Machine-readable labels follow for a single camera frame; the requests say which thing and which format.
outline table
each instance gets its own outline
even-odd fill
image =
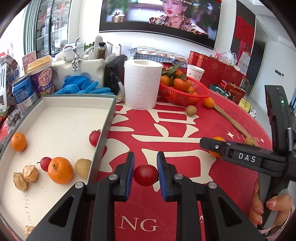
[[[272,149],[269,136],[253,117],[213,91],[211,97],[261,147]],[[202,103],[197,106],[197,115],[193,117],[186,115],[184,107],[166,103],[161,98],[151,110],[132,110],[125,104],[118,104],[98,180],[124,163],[129,151],[135,153],[135,167],[147,163],[156,167],[156,154],[163,151],[168,163],[174,164],[179,173],[198,183],[216,182],[248,215],[258,174],[214,158],[201,149],[200,138],[215,136],[234,142],[244,141],[244,137],[225,118],[214,109],[205,108]],[[164,202],[159,189],[158,182],[142,187],[133,181],[129,200],[115,204],[117,240],[175,241],[177,205],[176,202]],[[203,226],[201,211],[200,222]]]

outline metal screw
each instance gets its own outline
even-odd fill
[[[83,183],[82,182],[75,183],[75,187],[77,189],[82,188],[83,187]]]
[[[110,176],[109,176],[109,179],[110,180],[116,180],[118,178],[118,176],[116,175],[116,174],[111,174]]]
[[[215,189],[217,187],[217,184],[214,182],[209,183],[209,188]]]
[[[182,175],[182,174],[179,174],[179,173],[175,174],[174,177],[175,177],[177,180],[181,180],[181,179],[183,179],[183,175]]]

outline television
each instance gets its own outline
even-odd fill
[[[140,31],[214,49],[221,0],[103,0],[100,32]]]

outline glass door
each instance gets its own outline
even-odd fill
[[[50,54],[49,24],[53,0],[41,0],[36,21],[37,58]]]
[[[50,53],[55,55],[68,43],[71,0],[54,0],[50,25]]]

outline hand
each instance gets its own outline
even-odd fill
[[[266,207],[268,207],[270,210],[279,211],[272,228],[281,226],[287,220],[292,205],[293,199],[291,198],[289,192],[287,192],[285,195],[275,196],[266,202]],[[254,186],[252,204],[249,212],[249,220],[254,224],[255,227],[262,224],[263,210],[264,205],[259,199],[259,179],[257,179]]]

